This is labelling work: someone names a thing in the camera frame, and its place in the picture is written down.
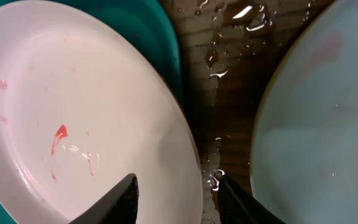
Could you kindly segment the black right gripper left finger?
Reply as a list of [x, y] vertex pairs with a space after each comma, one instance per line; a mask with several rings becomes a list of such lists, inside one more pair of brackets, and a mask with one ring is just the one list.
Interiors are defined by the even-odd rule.
[[137, 176], [130, 173], [70, 224], [136, 224], [138, 203]]

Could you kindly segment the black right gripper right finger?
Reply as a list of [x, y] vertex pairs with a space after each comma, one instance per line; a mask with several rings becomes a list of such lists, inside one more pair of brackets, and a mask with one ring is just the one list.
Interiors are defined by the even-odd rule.
[[219, 181], [218, 207], [222, 224], [285, 224], [228, 175]]

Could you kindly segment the white plate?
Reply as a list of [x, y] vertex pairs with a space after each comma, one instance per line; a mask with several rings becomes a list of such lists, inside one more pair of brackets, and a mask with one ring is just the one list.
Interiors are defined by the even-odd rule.
[[127, 174], [137, 223], [199, 223], [201, 167], [165, 81], [123, 36], [51, 1], [0, 6], [0, 206], [69, 223]]

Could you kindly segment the light blue plate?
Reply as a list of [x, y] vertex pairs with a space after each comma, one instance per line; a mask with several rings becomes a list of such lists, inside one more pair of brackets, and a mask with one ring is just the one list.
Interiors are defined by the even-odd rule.
[[254, 197], [285, 223], [358, 223], [358, 1], [336, 1], [293, 44], [264, 93]]

